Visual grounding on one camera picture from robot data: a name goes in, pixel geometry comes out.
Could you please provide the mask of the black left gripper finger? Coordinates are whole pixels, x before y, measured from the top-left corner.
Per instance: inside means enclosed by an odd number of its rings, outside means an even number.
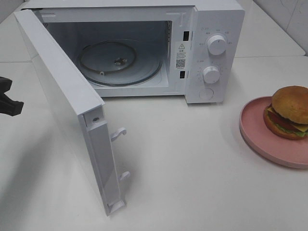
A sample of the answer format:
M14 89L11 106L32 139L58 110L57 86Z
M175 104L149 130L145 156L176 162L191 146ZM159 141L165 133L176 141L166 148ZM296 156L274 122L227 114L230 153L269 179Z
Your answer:
M4 93L0 94L0 113L10 116L21 114L24 103L20 101L13 101Z

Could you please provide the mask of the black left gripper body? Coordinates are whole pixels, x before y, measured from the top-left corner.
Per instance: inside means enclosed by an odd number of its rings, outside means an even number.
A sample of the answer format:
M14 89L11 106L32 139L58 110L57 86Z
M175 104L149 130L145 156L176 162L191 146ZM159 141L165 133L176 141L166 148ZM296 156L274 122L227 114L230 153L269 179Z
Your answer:
M12 81L5 77L0 77L0 95L3 96L7 91L10 90Z

